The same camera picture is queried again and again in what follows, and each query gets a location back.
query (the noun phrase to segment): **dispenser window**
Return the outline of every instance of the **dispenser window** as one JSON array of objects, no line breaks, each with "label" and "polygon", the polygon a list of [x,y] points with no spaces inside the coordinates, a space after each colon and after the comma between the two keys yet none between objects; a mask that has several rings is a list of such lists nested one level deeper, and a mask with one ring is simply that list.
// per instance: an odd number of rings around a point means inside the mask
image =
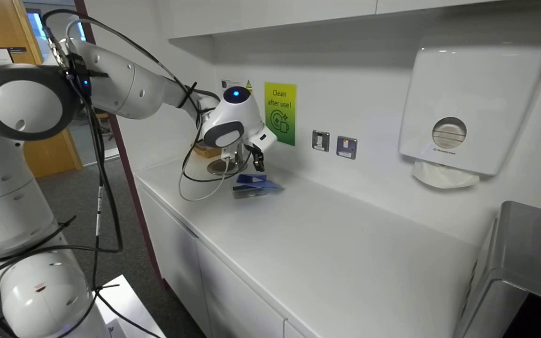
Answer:
[{"label": "dispenser window", "polygon": [[440,149],[457,149],[467,139],[467,126],[461,119],[448,117],[435,126],[435,143]]}]

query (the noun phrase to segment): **paper towel dispenser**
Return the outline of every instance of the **paper towel dispenser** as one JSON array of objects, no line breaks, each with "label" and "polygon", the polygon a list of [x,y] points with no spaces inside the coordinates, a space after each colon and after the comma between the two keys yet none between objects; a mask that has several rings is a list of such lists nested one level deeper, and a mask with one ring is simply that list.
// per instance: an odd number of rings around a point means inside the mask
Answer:
[{"label": "paper towel dispenser", "polygon": [[497,175],[541,77],[541,12],[457,16],[418,53],[401,154],[435,188]]}]

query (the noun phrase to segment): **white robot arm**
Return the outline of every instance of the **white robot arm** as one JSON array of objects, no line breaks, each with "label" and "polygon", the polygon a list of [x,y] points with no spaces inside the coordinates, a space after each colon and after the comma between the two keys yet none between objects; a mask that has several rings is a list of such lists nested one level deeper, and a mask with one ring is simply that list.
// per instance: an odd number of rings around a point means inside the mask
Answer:
[{"label": "white robot arm", "polygon": [[[78,92],[89,91],[95,108],[127,119],[147,119],[164,104],[183,106],[202,121],[202,143],[217,149],[243,145],[254,154],[254,166],[264,169],[264,153],[277,138],[264,124],[251,91],[228,89],[217,106],[102,47],[68,42],[68,51],[85,61],[93,77],[74,77],[50,66],[0,66],[0,265],[29,248],[67,245],[18,139],[46,139],[65,130],[83,109],[85,96]],[[67,250],[29,256],[3,269],[0,293],[5,316],[18,337],[59,337],[91,305],[85,277]]]}]

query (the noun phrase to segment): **white countertop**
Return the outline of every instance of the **white countertop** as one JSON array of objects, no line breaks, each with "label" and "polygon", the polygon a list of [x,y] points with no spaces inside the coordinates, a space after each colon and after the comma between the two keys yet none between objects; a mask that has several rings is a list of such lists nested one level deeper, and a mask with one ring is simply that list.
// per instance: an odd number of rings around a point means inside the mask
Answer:
[{"label": "white countertop", "polygon": [[[283,194],[236,200],[234,179],[204,203],[181,200],[179,173],[168,160],[138,179],[303,333],[453,337],[474,246],[273,168]],[[183,188],[198,198],[215,185]]]}]

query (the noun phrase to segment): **green sign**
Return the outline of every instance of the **green sign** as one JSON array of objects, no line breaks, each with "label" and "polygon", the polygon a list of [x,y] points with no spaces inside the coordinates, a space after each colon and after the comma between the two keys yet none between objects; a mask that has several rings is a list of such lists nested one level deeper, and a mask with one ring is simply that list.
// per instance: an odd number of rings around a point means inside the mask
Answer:
[{"label": "green sign", "polygon": [[266,83],[266,119],[281,143],[296,145],[298,87]]}]

